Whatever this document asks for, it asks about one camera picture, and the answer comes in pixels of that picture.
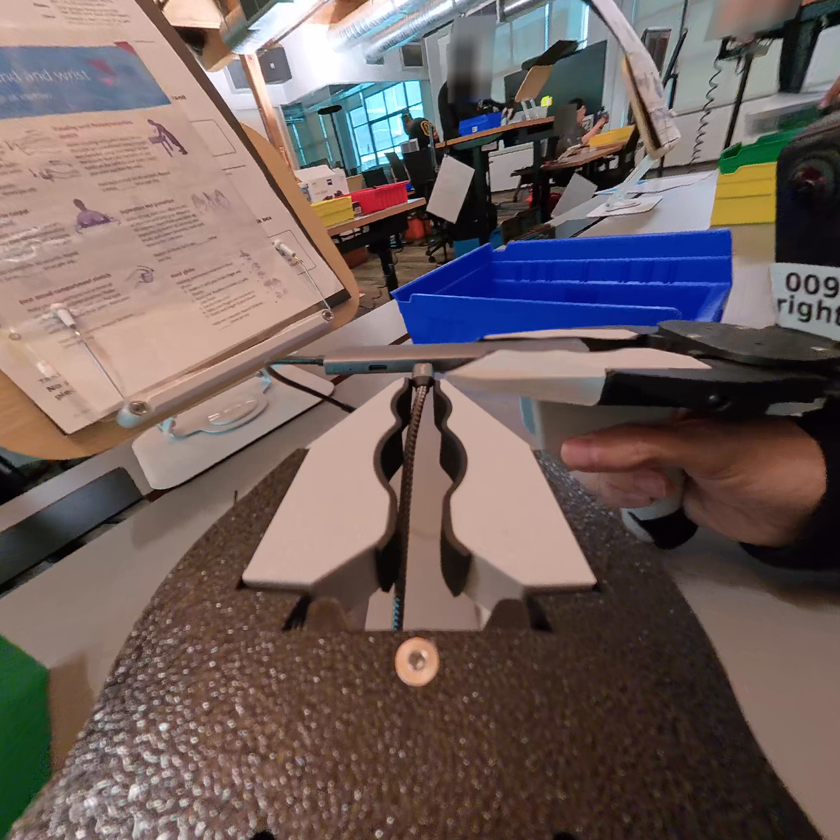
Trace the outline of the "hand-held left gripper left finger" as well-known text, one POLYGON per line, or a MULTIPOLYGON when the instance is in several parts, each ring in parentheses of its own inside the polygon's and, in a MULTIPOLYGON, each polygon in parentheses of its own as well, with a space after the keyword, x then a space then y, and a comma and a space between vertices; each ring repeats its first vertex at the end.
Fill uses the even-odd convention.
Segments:
POLYGON ((399 561, 397 495, 410 380, 396 380, 307 449, 242 575, 256 591, 334 599, 363 628, 399 561))

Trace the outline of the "green plastic bin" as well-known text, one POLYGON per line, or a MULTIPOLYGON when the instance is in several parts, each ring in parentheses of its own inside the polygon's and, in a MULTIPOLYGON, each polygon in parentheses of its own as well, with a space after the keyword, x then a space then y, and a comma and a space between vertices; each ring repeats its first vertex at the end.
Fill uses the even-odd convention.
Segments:
POLYGON ((49 671, 1 638, 1 838, 52 774, 49 671))
POLYGON ((781 151, 794 137, 805 130, 805 125, 767 133, 751 143, 735 143, 723 150, 718 161, 722 174, 732 174, 745 165, 775 163, 781 151))

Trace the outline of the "white cardboard box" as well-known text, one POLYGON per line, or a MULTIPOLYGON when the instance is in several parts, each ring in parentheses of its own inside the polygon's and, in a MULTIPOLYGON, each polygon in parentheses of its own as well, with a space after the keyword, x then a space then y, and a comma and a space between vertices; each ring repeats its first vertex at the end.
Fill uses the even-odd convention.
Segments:
POLYGON ((342 169, 318 164, 297 170, 294 175, 312 205, 350 194, 347 176, 342 169))

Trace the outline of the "black office chair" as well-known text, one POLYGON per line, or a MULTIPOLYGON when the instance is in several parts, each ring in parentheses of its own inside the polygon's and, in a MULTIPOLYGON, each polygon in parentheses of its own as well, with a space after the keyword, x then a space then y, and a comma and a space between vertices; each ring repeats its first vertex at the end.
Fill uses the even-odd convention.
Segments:
POLYGON ((414 150, 402 154, 403 164, 408 173, 408 179, 415 194, 426 202, 422 208, 423 220, 429 222, 430 233, 427 236, 426 257, 431 264, 435 263, 437 252, 443 254, 444 263, 449 262, 455 255, 455 243, 452 227, 449 222, 432 213, 431 198, 437 180, 437 170, 433 155, 434 149, 429 146, 424 150, 414 150))

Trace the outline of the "red plastic bin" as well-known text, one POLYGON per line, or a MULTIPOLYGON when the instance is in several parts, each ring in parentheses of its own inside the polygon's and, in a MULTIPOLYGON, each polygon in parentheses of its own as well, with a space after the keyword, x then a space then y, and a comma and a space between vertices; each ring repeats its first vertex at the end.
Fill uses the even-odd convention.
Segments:
POLYGON ((350 194, 353 207, 358 207, 361 215, 371 215, 390 207, 399 206, 408 201, 410 182, 366 187, 350 194))

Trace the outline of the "dark green partition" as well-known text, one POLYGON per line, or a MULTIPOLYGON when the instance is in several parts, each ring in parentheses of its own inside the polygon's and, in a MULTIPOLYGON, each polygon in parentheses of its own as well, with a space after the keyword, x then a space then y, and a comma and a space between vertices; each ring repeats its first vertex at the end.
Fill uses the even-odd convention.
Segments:
POLYGON ((504 77, 505 103, 514 102, 522 83, 533 67, 546 72, 544 84, 534 101, 540 105, 551 98, 547 116, 553 117, 559 106, 572 99, 581 99, 586 113, 596 113, 603 104, 606 46, 605 40, 572 51, 574 41, 559 41, 548 50, 547 56, 536 56, 522 62, 521 69, 504 77))

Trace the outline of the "person's right forearm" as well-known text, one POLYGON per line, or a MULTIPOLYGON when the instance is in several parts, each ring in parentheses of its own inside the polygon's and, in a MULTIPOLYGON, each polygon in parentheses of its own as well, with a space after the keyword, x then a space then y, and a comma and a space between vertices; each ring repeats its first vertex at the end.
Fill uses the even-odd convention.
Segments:
POLYGON ((779 548, 742 542, 757 561, 788 571, 818 574, 839 572, 839 405, 829 402, 822 410, 796 421, 815 440, 826 468, 826 489, 798 536, 779 548))

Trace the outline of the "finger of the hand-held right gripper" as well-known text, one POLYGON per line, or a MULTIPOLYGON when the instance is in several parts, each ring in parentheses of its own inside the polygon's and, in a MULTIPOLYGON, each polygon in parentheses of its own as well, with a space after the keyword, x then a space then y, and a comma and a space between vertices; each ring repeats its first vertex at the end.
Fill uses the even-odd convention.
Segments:
POLYGON ((572 350, 497 350, 446 374, 457 387, 533 400, 594 406, 613 372, 709 371, 687 355, 646 348, 583 353, 572 350))
POLYGON ((485 337, 485 357, 493 354, 572 352, 578 354, 610 352, 646 347, 658 336, 658 327, 607 327, 546 329, 491 334, 485 337))

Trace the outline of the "blue plastic bin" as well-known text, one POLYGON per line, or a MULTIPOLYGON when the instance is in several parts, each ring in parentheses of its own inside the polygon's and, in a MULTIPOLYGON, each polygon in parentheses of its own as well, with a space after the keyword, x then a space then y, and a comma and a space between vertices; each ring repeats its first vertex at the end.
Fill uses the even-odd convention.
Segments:
POLYGON ((732 288, 726 229, 481 246, 392 296, 415 343, 663 321, 718 322, 732 288))

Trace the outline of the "person's right hand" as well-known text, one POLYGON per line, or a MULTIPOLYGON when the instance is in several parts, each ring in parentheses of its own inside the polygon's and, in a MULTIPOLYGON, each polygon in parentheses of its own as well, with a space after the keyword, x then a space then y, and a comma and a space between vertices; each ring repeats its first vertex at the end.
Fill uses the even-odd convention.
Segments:
POLYGON ((583 487, 612 508, 664 501, 677 493, 681 474, 689 520, 760 547, 792 543, 827 489, 819 444, 783 418, 621 425, 566 440, 560 456, 583 487))

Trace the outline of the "wooden background desk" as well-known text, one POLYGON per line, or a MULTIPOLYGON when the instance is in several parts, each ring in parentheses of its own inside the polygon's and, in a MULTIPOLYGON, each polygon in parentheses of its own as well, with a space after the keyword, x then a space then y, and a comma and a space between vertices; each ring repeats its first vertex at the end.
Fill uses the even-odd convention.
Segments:
POLYGON ((425 199, 414 198, 405 203, 330 226, 326 232, 344 256, 362 248, 375 255, 380 260, 387 287, 393 290, 398 287, 398 282, 392 254, 392 238, 405 233, 408 218, 424 209, 426 204, 425 199))
POLYGON ((515 141, 519 144, 528 142, 533 144, 534 161, 537 166, 540 166, 543 161, 540 152, 541 142, 558 135, 554 128, 553 118, 542 118, 500 125, 435 144, 436 150, 444 151, 447 154, 456 152, 457 154, 469 155, 469 163, 475 170, 472 192, 476 196, 478 209, 481 210, 485 221, 487 221, 488 207, 491 204, 489 163, 485 147, 506 138, 509 134, 513 135, 515 141))

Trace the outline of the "beige board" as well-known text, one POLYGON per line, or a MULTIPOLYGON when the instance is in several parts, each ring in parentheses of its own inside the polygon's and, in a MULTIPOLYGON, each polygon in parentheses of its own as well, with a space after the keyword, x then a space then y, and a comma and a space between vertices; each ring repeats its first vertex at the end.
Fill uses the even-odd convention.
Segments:
POLYGON ((552 75, 553 65, 531 66, 523 78, 519 89, 514 97, 517 104, 524 102, 536 102, 540 99, 541 91, 552 75))

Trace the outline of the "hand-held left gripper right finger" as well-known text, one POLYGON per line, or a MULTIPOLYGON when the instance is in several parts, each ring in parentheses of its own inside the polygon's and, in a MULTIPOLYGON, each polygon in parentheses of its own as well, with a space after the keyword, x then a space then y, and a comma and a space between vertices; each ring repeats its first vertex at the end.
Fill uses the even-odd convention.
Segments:
POLYGON ((596 593, 529 444, 453 385, 434 392, 434 628, 482 628, 503 602, 596 593))

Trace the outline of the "grey usb hub with cable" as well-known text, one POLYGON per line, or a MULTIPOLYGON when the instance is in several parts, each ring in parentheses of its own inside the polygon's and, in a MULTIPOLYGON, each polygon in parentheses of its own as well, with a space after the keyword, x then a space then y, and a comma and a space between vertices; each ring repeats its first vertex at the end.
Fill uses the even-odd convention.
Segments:
POLYGON ((570 350, 590 352, 597 340, 573 335, 571 338, 503 338, 474 343, 393 344, 336 350, 318 356, 295 354, 268 364, 269 373, 281 378, 294 366, 316 366, 327 376, 402 374, 410 375, 420 364, 429 364, 436 375, 446 375, 450 382, 469 392, 512 395, 511 386, 460 384, 455 370, 498 351, 538 352, 570 350))

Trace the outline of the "grey hanging sheet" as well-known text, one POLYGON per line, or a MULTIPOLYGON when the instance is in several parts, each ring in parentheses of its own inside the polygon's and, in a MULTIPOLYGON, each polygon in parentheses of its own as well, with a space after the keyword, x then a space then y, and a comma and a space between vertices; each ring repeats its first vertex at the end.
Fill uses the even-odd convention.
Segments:
POLYGON ((446 155, 437 171, 426 209, 434 217, 455 224, 475 176, 473 167, 446 155))

